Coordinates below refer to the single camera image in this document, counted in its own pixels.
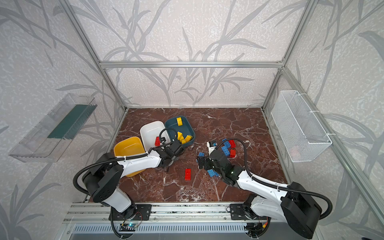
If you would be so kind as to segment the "red lego brick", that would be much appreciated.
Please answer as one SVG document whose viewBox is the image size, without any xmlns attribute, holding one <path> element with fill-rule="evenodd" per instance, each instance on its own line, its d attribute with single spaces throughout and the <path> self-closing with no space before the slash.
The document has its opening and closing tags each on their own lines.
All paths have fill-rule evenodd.
<svg viewBox="0 0 384 240">
<path fill-rule="evenodd" d="M 192 170 L 191 169 L 185 169 L 185 180 L 190 181 L 192 179 Z"/>
<path fill-rule="evenodd" d="M 155 146 L 156 147 L 159 147 L 161 145 L 161 140 L 159 137 L 156 137 L 156 140 L 155 140 Z"/>
</svg>

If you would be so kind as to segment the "red lego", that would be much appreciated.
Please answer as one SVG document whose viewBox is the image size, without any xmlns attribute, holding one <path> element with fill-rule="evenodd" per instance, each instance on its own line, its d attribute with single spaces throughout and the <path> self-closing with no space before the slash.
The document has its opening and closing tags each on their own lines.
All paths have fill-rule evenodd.
<svg viewBox="0 0 384 240">
<path fill-rule="evenodd" d="M 230 144 L 230 158 L 234 158 L 237 154 L 236 152 L 236 143 L 234 140 L 229 140 L 229 144 Z"/>
</svg>

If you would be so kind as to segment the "blue lego cluster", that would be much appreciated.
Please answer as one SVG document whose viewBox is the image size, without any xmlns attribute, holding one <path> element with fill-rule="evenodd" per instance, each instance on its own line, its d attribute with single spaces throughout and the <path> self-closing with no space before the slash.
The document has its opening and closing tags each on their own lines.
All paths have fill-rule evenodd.
<svg viewBox="0 0 384 240">
<path fill-rule="evenodd" d="M 223 145 L 224 145 L 227 149 L 230 149 L 230 148 L 231 148 L 231 144 L 230 144 L 230 142 L 229 142 L 227 139 L 223 139 L 222 142 L 223 142 Z"/>
</svg>

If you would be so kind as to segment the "small yellow lego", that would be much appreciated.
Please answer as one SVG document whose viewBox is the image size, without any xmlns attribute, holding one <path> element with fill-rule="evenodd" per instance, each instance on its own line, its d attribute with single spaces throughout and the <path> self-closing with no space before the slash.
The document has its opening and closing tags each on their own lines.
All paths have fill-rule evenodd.
<svg viewBox="0 0 384 240">
<path fill-rule="evenodd" d="M 191 135 L 187 135 L 185 138 L 184 138 L 184 144 L 185 143 L 188 143 L 189 141 L 191 141 L 193 139 L 193 137 Z"/>
</svg>

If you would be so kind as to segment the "yellow plastic bin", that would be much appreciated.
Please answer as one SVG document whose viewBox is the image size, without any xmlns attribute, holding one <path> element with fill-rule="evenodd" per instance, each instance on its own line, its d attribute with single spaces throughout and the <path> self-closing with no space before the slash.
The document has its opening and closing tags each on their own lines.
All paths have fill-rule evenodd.
<svg viewBox="0 0 384 240">
<path fill-rule="evenodd" d="M 115 156 L 132 156 L 144 154 L 146 151 L 139 137 L 131 137 L 117 143 L 114 147 Z"/>
</svg>

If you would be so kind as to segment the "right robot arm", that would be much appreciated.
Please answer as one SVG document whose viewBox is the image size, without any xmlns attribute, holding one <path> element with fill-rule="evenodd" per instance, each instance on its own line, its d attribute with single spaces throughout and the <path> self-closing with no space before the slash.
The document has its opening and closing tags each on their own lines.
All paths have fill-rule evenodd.
<svg viewBox="0 0 384 240">
<path fill-rule="evenodd" d="M 208 142 L 207 147 L 208 156 L 197 157 L 199 168 L 213 170 L 227 185 L 251 192 L 243 203 L 248 219 L 279 220 L 301 237 L 312 239 L 318 222 L 331 214 L 333 204 L 328 197 L 296 182 L 280 184 L 253 174 L 247 162 L 244 167 L 232 165 L 216 141 Z"/>
</svg>

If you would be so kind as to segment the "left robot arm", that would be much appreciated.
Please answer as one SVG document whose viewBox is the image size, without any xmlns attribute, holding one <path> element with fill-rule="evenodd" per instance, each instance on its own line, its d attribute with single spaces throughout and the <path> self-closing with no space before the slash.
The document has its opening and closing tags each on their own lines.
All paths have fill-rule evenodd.
<svg viewBox="0 0 384 240">
<path fill-rule="evenodd" d="M 137 212 L 133 200 L 119 188 L 120 179 L 124 176 L 151 168 L 167 170 L 185 150 L 178 140 L 165 142 L 163 132 L 178 132 L 173 128 L 165 128 L 159 133 L 161 144 L 150 148 L 149 151 L 133 156 L 116 157 L 106 153 L 99 160 L 79 170 L 74 178 L 74 187 L 89 196 L 95 203 L 108 205 L 111 213 L 120 213 L 124 219 L 132 218 Z"/>
</svg>

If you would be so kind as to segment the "white plastic bin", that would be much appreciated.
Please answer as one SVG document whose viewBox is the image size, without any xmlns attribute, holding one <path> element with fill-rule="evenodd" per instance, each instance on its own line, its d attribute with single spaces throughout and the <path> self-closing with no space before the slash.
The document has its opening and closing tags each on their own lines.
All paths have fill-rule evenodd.
<svg viewBox="0 0 384 240">
<path fill-rule="evenodd" d="M 164 123 L 161 121 L 151 122 L 141 127 L 140 134 L 146 151 L 155 147 L 156 138 L 159 137 L 160 132 L 165 128 Z"/>
</svg>

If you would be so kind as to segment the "teal plastic bin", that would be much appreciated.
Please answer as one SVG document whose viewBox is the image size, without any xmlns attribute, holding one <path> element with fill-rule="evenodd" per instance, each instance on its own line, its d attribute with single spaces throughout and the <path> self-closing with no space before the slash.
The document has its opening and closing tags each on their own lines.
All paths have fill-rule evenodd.
<svg viewBox="0 0 384 240">
<path fill-rule="evenodd" d="M 181 118 L 181 120 L 182 120 L 182 125 L 181 126 L 179 126 L 178 123 L 177 123 L 177 119 L 178 118 Z M 196 139 L 196 134 L 195 134 L 191 124 L 189 123 L 188 119 L 185 116 L 177 116 L 177 117 L 173 117 L 173 118 L 168 119 L 165 122 L 165 127 L 166 128 L 172 128 L 176 132 L 182 133 L 183 137 L 187 137 L 187 136 L 191 136 L 192 137 L 192 139 L 190 141 L 188 141 L 187 143 L 183 144 L 184 148 L 187 148 L 187 147 L 193 145 L 193 143 L 194 143 L 194 141 Z"/>
</svg>

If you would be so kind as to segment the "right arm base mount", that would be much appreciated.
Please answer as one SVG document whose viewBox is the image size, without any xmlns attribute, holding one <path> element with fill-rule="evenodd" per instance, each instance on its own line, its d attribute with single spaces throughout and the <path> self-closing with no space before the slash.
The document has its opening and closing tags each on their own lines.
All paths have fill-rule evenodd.
<svg viewBox="0 0 384 240">
<path fill-rule="evenodd" d="M 226 211 L 230 214 L 231 220 L 235 221 L 260 221 L 261 217 L 247 209 L 243 204 L 230 204 Z"/>
</svg>

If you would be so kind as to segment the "aluminium front rail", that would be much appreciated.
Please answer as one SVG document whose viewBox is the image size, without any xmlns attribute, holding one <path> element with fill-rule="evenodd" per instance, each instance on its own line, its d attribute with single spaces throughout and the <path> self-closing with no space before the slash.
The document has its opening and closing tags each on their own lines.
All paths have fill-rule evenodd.
<svg viewBox="0 0 384 240">
<path fill-rule="evenodd" d="M 231 202 L 157 202 L 151 209 L 142 211 L 128 220 L 122 218 L 115 223 L 230 223 L 233 222 Z M 72 204 L 63 223 L 110 222 L 110 208 L 98 203 Z"/>
</svg>

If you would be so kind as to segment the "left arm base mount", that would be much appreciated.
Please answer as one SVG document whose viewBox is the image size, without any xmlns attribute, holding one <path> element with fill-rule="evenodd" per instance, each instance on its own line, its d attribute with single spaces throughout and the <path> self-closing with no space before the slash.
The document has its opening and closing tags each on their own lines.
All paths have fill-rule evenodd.
<svg viewBox="0 0 384 240">
<path fill-rule="evenodd" d="M 122 213 L 112 208 L 112 213 L 109 215 L 109 221 L 148 221 L 151 215 L 151 204 L 134 204 L 128 207 Z"/>
</svg>

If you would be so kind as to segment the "clear plastic wall shelf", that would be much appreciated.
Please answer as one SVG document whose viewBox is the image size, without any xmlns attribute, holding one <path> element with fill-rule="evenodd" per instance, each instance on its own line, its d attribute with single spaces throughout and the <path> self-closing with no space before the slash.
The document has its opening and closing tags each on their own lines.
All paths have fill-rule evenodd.
<svg viewBox="0 0 384 240">
<path fill-rule="evenodd" d="M 94 97 L 67 94 L 10 152 L 23 163 L 55 163 L 97 108 Z"/>
</svg>

